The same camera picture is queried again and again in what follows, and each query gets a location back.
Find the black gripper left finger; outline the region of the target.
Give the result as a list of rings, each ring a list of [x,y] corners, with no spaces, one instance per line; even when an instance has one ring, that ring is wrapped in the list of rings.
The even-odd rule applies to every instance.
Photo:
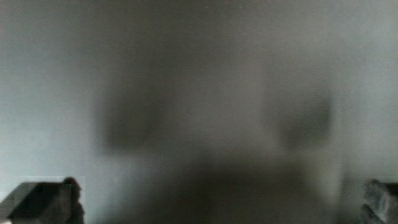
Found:
[[[0,224],[85,224],[76,179],[23,182],[0,202]]]

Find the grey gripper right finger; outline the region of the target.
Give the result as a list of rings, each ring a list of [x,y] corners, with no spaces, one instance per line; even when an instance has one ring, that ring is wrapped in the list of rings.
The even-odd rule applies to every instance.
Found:
[[[370,180],[364,184],[361,224],[398,224],[398,183]]]

